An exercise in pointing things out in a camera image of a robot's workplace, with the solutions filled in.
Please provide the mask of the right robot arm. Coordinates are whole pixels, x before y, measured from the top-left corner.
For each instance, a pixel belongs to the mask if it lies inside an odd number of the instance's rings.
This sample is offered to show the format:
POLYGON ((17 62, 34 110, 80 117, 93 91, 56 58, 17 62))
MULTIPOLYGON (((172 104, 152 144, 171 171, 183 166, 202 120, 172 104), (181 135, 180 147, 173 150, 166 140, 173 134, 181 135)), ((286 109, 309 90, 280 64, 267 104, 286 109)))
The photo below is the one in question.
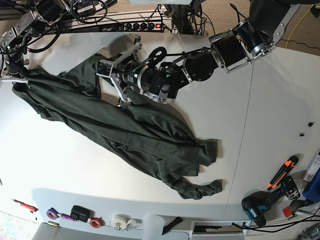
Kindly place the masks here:
POLYGON ((45 29, 58 22, 70 11, 69 0, 34 0, 33 5, 11 29, 0 37, 0 83, 27 83, 24 59, 27 45, 37 36, 43 35, 45 29))

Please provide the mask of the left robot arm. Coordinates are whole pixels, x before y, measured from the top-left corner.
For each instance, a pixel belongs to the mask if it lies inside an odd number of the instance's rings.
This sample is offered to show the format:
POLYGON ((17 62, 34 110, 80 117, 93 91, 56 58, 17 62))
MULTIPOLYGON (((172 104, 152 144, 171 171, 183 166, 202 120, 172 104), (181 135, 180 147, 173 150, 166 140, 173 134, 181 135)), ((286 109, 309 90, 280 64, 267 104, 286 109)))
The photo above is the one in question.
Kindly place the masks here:
POLYGON ((170 104, 181 88, 208 80, 215 69, 230 73, 268 55, 300 6, 297 0, 253 0, 249 16, 232 29, 211 36, 209 47, 177 53, 171 62, 165 61, 168 53, 164 47, 139 61, 137 52, 142 44, 136 36, 129 50, 100 60, 96 74, 112 83, 120 103, 131 101, 127 90, 133 89, 154 102, 170 104))

